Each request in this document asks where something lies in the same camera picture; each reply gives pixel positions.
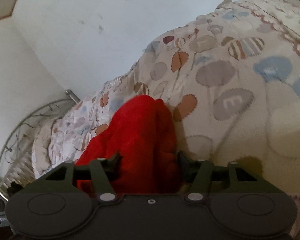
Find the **red long-sleeved garment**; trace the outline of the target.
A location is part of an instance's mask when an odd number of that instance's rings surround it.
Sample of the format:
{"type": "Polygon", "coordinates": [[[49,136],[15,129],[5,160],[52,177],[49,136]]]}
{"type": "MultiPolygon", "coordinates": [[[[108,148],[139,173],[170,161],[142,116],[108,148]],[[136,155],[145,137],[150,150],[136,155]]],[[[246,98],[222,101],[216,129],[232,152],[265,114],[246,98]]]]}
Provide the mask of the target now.
{"type": "Polygon", "coordinates": [[[180,187],[176,148],[170,110],[163,100],[140,95],[115,112],[108,127],[91,139],[76,165],[119,154],[119,177],[111,182],[118,196],[176,193],[180,187]]]}

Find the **patterned circle-print quilt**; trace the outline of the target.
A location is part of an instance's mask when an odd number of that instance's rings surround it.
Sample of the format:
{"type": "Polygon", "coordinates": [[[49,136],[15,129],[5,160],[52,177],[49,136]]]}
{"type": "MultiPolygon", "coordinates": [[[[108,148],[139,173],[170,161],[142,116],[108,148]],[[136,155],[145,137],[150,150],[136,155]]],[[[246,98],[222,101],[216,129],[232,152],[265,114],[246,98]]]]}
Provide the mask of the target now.
{"type": "Polygon", "coordinates": [[[300,1],[224,1],[157,37],[127,74],[53,125],[50,167],[79,159],[137,95],[166,103],[192,159],[236,161],[291,194],[300,239],[300,1]]]}

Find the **beige pillow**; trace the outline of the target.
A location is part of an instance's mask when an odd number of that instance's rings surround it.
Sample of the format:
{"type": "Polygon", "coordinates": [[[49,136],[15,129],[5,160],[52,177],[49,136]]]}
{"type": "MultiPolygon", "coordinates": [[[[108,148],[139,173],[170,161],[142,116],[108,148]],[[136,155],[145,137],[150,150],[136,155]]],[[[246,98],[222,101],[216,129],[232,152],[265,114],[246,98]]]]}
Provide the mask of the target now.
{"type": "Polygon", "coordinates": [[[61,163],[61,153],[53,151],[52,146],[50,146],[54,125],[59,120],[60,118],[48,120],[34,136],[31,158],[36,179],[61,163]]]}

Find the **metal bed headboard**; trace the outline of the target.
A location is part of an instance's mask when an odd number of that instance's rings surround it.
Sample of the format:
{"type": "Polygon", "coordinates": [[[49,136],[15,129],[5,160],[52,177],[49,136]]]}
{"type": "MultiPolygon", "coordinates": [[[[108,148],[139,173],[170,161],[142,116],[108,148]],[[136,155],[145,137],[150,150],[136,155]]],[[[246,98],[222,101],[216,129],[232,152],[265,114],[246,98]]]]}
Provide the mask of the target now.
{"type": "Polygon", "coordinates": [[[25,186],[35,180],[31,157],[35,134],[47,121],[62,118],[79,102],[79,97],[72,90],[67,89],[65,97],[44,104],[17,124],[0,152],[2,190],[7,190],[12,182],[25,186]]]}

